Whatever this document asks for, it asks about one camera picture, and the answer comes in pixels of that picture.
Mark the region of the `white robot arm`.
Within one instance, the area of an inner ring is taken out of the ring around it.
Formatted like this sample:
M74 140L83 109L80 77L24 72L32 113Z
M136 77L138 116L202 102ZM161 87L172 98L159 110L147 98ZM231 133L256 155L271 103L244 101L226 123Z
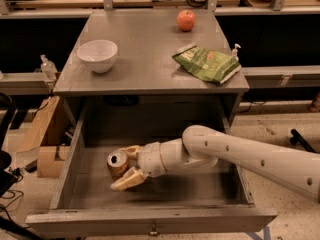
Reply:
M136 162L111 188L122 191L169 172L210 168L222 159L316 202L320 201L320 158L317 154L228 135L192 125L180 138L116 150L117 158Z

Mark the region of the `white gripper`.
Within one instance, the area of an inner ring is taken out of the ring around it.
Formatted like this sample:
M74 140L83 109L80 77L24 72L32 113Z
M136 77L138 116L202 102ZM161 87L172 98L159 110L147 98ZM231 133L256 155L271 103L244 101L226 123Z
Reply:
M133 145L117 150L117 153L129 160L137 160L140 169L131 167L122 177L110 185L115 191L123 191L142 184L146 177L156 178L166 173L161 159L161 144L154 142L143 147Z

